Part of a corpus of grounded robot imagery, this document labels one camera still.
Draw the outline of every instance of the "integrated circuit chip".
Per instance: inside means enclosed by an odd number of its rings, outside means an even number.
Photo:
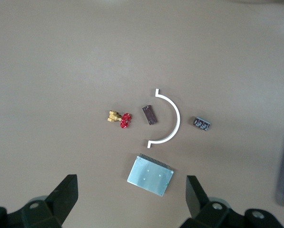
[[[210,126],[210,122],[209,121],[206,121],[200,117],[196,117],[195,120],[194,120],[194,123],[193,123],[194,126],[204,130],[204,131],[207,131],[209,126]]]

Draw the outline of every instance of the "metal plate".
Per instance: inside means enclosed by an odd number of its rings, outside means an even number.
[[[170,170],[169,166],[162,162],[160,163],[163,164],[163,166],[155,164],[147,160],[147,158],[149,157],[143,154],[137,156],[127,182],[159,196],[163,196],[174,171]]]

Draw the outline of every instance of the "screw hole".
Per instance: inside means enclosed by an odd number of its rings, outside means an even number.
[[[38,207],[39,206],[39,204],[38,203],[33,203],[33,204],[31,204],[30,205],[30,209],[34,209],[34,208],[36,208],[36,207]]]
[[[222,208],[223,208],[223,207],[221,206],[221,204],[219,204],[219,203],[213,203],[212,206],[213,206],[213,208],[216,209],[216,210],[222,210]]]
[[[261,212],[259,212],[259,211],[257,211],[257,210],[253,211],[253,212],[252,212],[252,215],[253,215],[255,218],[258,218],[258,219],[264,219],[263,213],[261,213]]]

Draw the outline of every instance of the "gold brass fitting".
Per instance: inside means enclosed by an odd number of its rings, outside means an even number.
[[[109,112],[108,121],[116,122],[116,121],[121,121],[121,119],[122,119],[122,116],[120,114],[118,114],[118,112],[116,112],[116,111],[110,111]]]

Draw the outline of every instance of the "white semicircular arc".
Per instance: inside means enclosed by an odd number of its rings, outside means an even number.
[[[165,142],[171,140],[175,136],[175,134],[177,133],[177,131],[179,130],[179,127],[180,127],[180,112],[179,112],[179,109],[177,108],[177,106],[175,105],[175,103],[172,100],[170,100],[168,97],[159,94],[159,89],[156,89],[156,97],[159,97],[159,98],[162,98],[162,99],[168,101],[173,106],[173,108],[176,111],[176,126],[173,129],[173,131],[171,132],[171,134],[169,136],[167,136],[166,138],[156,140],[156,141],[149,140],[147,148],[150,148],[151,144],[160,144],[160,143],[165,143]]]

